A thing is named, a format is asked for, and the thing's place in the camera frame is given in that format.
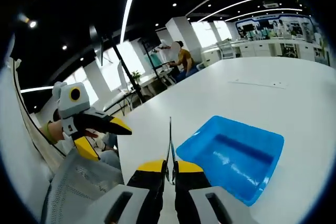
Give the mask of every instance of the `window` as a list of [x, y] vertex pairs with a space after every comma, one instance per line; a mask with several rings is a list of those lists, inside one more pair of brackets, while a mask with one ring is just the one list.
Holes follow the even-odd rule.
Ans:
[[[138, 55], [135, 53], [129, 41], [125, 41], [122, 44], [117, 45], [117, 48], [128, 70], [131, 73], [134, 71], [138, 71], [140, 74], [145, 73], [145, 70], [138, 58]], [[101, 66], [101, 63], [99, 62], [97, 58], [96, 58], [96, 62], [110, 90], [112, 91], [118, 88], [121, 85], [118, 70], [117, 70], [119, 59], [114, 49], [110, 48], [103, 53], [103, 66]], [[125, 71], [124, 71], [124, 76], [125, 76], [126, 82], [128, 82], [129, 78], [127, 74], [125, 73]]]
[[221, 21], [221, 20], [214, 21], [214, 24], [217, 28], [217, 31], [219, 33], [219, 36], [220, 36], [221, 40], [225, 40], [227, 38], [232, 39], [229, 28], [227, 27], [227, 25], [224, 21]]
[[98, 96], [95, 93], [90, 81], [88, 80], [88, 77], [86, 76], [83, 67], [80, 67], [79, 69], [77, 69], [72, 75], [70, 75], [64, 81], [67, 84], [74, 84], [76, 82], [82, 82], [84, 84], [86, 92], [88, 92], [89, 99], [90, 99], [90, 105], [98, 101]]
[[214, 31], [212, 31], [208, 22], [193, 22], [191, 25], [202, 47], [208, 47], [217, 43]]

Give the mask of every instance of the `white table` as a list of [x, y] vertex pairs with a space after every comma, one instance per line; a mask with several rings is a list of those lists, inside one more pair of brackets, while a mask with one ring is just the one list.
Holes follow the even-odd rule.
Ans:
[[[324, 188], [336, 154], [336, 71], [282, 57], [211, 65], [125, 116], [133, 130], [131, 136], [118, 136], [125, 182], [140, 164], [164, 158], [169, 116], [177, 148], [213, 115], [285, 138], [274, 174], [249, 211], [258, 223], [299, 223]], [[163, 221], [177, 223], [173, 188], [164, 197]]]

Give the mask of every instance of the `yellow shirt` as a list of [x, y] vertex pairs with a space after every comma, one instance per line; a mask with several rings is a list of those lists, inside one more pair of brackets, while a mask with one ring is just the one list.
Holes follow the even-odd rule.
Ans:
[[178, 53], [178, 60], [182, 63], [184, 70], [187, 70], [187, 60], [191, 59], [191, 67], [195, 65], [194, 59], [191, 57], [191, 54], [189, 51], [185, 49], [181, 49], [180, 52]]

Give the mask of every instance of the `ceiling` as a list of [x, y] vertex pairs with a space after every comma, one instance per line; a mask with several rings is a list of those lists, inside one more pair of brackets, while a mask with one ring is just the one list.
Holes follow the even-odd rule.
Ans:
[[[205, 0], [133, 0], [125, 40], [137, 39], [164, 27], [170, 18], [185, 16], [203, 1]], [[191, 22], [195, 22], [240, 1], [244, 0], [210, 0], [188, 14], [188, 17], [191, 18]], [[265, 9], [262, 1], [243, 3], [205, 20], [219, 20], [220, 17], [225, 20]], [[302, 0], [271, 1], [282, 3], [281, 8], [302, 8], [303, 14], [309, 14]], [[37, 21], [34, 29], [23, 22], [14, 23], [16, 41], [12, 57], [22, 60], [18, 69], [21, 89], [53, 85], [56, 81], [63, 81], [80, 66], [92, 62], [95, 53], [91, 48], [90, 24], [94, 24], [103, 37], [110, 38], [113, 35], [116, 42], [120, 41], [120, 29], [127, 0], [16, 0], [16, 2], [20, 4], [20, 9], [17, 11]], [[67, 46], [67, 50], [62, 50], [63, 45]], [[30, 112], [38, 112], [50, 96], [50, 90], [23, 94]]]

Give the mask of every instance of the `blue plastic tray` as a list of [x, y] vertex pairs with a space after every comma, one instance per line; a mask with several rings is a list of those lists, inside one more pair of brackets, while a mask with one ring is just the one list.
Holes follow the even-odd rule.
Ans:
[[251, 206], [273, 174], [283, 139], [276, 133], [214, 116], [176, 153], [200, 166], [212, 186], [222, 186]]

